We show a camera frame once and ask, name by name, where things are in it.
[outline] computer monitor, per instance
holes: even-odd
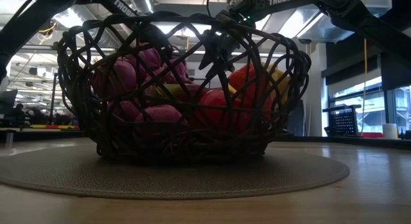
[[[14,107],[17,90],[0,92],[0,114],[11,114]]]

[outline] person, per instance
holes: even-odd
[[[12,116],[15,117],[16,121],[24,121],[26,119],[26,115],[23,112],[24,106],[22,104],[16,105],[15,108],[12,110]]]
[[[32,125],[45,125],[47,124],[47,117],[38,108],[32,108],[33,115],[27,111],[26,115],[30,118]]]

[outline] desk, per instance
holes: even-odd
[[[19,142],[15,150],[76,143],[95,148],[88,139],[67,139]],[[310,142],[270,147],[331,157],[351,174],[318,189],[226,200],[80,198],[0,185],[0,223],[411,223],[411,151]]]

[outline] gray mat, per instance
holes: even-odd
[[[259,161],[193,168],[107,162],[94,148],[53,148],[0,157],[0,182],[77,196],[127,199],[210,199],[261,196],[328,185],[349,174],[335,160],[267,148]]]

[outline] yellow cable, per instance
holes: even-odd
[[[56,23],[54,23],[54,25],[51,28],[46,29],[46,30],[39,30],[39,32],[48,32],[48,31],[51,31],[52,29],[54,29],[55,27],[56,27]]]
[[[46,38],[43,38],[42,40],[40,40],[39,45],[42,45],[44,43],[44,41],[46,41]],[[36,53],[37,53],[37,50],[34,50],[33,54],[31,54],[30,58],[27,60],[26,64],[23,66],[23,68],[14,76],[14,78],[11,81],[9,81],[9,83],[8,83],[9,85],[11,85],[16,78],[20,77],[21,73],[27,67],[27,65],[30,63],[31,59],[34,57],[34,55]]]
[[[367,39],[364,39],[364,90],[362,100],[362,124],[361,124],[361,136],[364,136],[364,113],[365,113],[365,88],[367,86],[367,70],[368,70],[368,55],[367,55]]]
[[[310,43],[310,51],[308,53],[308,55],[311,58],[311,43]],[[308,113],[308,132],[307,132],[307,137],[309,137],[311,134],[311,103],[310,103],[310,109],[309,109],[309,113]]]

